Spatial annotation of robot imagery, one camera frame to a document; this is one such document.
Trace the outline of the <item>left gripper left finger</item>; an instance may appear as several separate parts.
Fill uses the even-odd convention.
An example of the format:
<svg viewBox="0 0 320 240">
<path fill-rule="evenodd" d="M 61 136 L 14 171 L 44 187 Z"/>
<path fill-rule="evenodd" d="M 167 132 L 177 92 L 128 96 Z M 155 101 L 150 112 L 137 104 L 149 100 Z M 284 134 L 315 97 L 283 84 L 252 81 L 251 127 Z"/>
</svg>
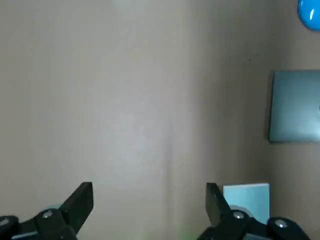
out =
<svg viewBox="0 0 320 240">
<path fill-rule="evenodd" d="M 17 216 L 0 217 L 2 240 L 76 240 L 94 207 L 93 183 L 82 182 L 58 208 L 47 208 L 20 222 Z"/>
</svg>

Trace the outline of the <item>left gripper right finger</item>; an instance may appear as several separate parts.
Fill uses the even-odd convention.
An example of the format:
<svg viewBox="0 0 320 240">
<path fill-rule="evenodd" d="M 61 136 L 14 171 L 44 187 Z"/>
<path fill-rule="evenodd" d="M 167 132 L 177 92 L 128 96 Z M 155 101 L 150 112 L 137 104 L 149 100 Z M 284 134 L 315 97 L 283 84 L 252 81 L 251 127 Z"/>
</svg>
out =
<svg viewBox="0 0 320 240">
<path fill-rule="evenodd" d="M 205 210 L 211 226 L 199 240 L 308 240 L 310 237 L 294 221 L 271 217 L 258 222 L 242 210 L 231 209 L 219 186 L 206 183 Z"/>
</svg>

